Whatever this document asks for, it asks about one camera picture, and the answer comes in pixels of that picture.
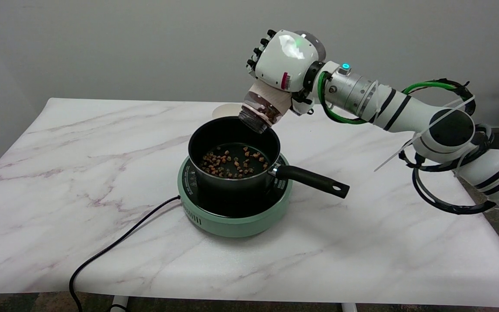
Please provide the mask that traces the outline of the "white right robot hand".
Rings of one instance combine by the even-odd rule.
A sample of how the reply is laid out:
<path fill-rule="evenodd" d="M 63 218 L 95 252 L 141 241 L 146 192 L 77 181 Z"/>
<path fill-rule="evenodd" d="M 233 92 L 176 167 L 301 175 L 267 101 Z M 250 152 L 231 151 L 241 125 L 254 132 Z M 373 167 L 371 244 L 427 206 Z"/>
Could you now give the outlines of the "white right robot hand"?
<path fill-rule="evenodd" d="M 292 94 L 290 109 L 297 115 L 312 114 L 313 78 L 308 70 L 326 59 L 321 41 L 305 30 L 267 30 L 247 60 L 248 73 L 267 85 Z"/>

